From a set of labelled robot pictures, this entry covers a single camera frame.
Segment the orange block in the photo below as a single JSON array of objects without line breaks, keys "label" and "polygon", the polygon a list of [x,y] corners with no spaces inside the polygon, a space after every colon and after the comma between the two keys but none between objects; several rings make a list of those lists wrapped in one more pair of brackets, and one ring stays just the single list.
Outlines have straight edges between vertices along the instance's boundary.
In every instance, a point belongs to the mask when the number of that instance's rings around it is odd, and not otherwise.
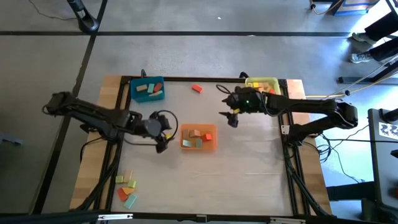
[{"label": "orange block", "polygon": [[201,136],[203,141],[210,141],[212,139],[211,134],[204,134]]},{"label": "orange block", "polygon": [[132,189],[132,188],[130,188],[130,187],[122,187],[122,189],[123,189],[123,192],[124,192],[126,195],[129,195],[129,194],[131,194],[131,193],[134,192],[134,189]]},{"label": "orange block", "polygon": [[203,88],[198,86],[198,85],[193,85],[192,86],[192,90],[197,91],[198,93],[202,93],[203,92]]},{"label": "orange block", "polygon": [[161,90],[162,89],[162,84],[161,83],[158,83],[158,84],[156,84],[156,86],[155,86],[155,88],[154,88],[154,92],[157,92],[157,91],[159,91],[159,90]]},{"label": "orange block", "polygon": [[119,198],[120,198],[120,200],[121,200],[122,202],[124,202],[125,200],[127,200],[127,198],[129,198],[129,197],[126,195],[126,193],[124,193],[124,191],[123,191],[122,188],[119,188],[119,189],[118,189],[118,195],[119,195]]}]

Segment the concrete floor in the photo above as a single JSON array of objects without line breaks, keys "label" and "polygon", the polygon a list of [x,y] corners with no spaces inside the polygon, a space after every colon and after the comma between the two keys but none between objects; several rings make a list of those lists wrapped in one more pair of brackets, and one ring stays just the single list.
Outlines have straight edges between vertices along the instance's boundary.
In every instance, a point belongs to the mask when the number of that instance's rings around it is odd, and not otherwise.
[{"label": "concrete floor", "polygon": [[[32,1],[50,16],[73,17],[66,1]],[[96,16],[101,1],[84,3]],[[112,0],[100,31],[352,32],[387,13],[383,1],[368,15],[348,17],[316,16],[308,5],[301,0]],[[319,4],[317,9],[327,7]],[[38,15],[27,0],[0,0],[0,21],[0,31],[78,31],[75,20]],[[51,93],[72,90],[88,40],[88,36],[0,36],[0,131],[25,141],[22,147],[0,146],[0,212],[29,211],[61,122],[40,109]],[[245,71],[252,77],[298,78],[308,95],[327,95],[341,88],[337,77],[364,76],[379,66],[348,62],[348,54],[367,48],[342,37],[101,36],[94,44],[79,97],[96,102],[105,75],[138,75],[142,68],[149,75],[163,76],[237,77]],[[396,86],[372,86],[345,100],[358,107],[361,128],[369,108],[398,107],[397,92]],[[86,140],[78,125],[72,121],[68,129],[44,212],[68,209],[79,150]],[[325,134],[345,138],[355,131],[333,129]],[[354,138],[368,138],[368,130]],[[344,142],[337,150],[346,173],[373,179],[369,144]],[[335,154],[322,167],[327,186],[353,183],[342,173]],[[360,212],[358,202],[332,202],[331,206],[342,218],[356,218]]]}]

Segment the white tabletop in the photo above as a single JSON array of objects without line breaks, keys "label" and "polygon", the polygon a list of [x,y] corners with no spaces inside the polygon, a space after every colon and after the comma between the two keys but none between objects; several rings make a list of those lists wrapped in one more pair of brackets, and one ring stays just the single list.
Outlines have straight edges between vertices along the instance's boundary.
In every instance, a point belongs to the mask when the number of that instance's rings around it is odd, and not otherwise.
[{"label": "white tabletop", "polygon": [[[203,87],[199,94],[193,84]],[[220,83],[234,90],[242,83]],[[170,110],[179,124],[215,124],[215,152],[183,152],[180,130],[169,148],[157,154],[154,146],[123,143],[119,175],[133,170],[138,196],[130,210],[123,207],[116,191],[114,212],[196,213],[219,215],[291,215],[287,178],[278,120],[264,114],[240,114],[238,128],[228,126],[219,111],[229,111],[221,100],[227,95],[215,83],[165,82],[165,100],[131,101],[130,110],[146,119],[153,111]],[[166,114],[170,125],[174,118]],[[153,142],[125,135],[132,142]]]}]

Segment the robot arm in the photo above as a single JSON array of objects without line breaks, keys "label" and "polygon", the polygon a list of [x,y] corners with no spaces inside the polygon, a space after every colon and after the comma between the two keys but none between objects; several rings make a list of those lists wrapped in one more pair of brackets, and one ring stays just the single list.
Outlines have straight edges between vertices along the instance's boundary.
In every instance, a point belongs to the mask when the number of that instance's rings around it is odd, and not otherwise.
[{"label": "robot arm", "polygon": [[153,112],[149,119],[142,119],[140,113],[128,110],[106,109],[92,103],[79,100],[69,92],[54,93],[43,112],[54,116],[71,116],[81,122],[85,131],[97,130],[107,141],[121,140],[121,133],[150,137],[156,141],[156,151],[167,149],[166,139],[161,134],[171,129],[168,119],[158,112]]},{"label": "robot arm", "polygon": [[228,124],[238,126],[240,113],[265,113],[269,116],[291,112],[320,113],[326,117],[308,124],[282,126],[289,143],[301,145],[310,134],[320,134],[330,128],[351,129],[358,125],[358,113],[354,106],[336,100],[292,100],[285,96],[259,92],[251,87],[237,86],[233,93],[224,99],[233,113],[220,112],[228,118]]}]

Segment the tripod leg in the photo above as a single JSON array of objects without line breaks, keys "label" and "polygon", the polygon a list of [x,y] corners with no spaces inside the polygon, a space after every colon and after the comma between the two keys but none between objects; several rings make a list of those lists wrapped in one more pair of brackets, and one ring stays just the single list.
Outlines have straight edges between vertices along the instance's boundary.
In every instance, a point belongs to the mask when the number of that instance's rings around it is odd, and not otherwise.
[{"label": "tripod leg", "polygon": [[[81,0],[67,0],[73,12],[76,15],[77,21],[79,23],[79,29],[86,33],[91,34],[98,30],[100,24],[98,21],[88,12],[85,5]],[[81,17],[78,12],[84,11],[85,16]]]}]

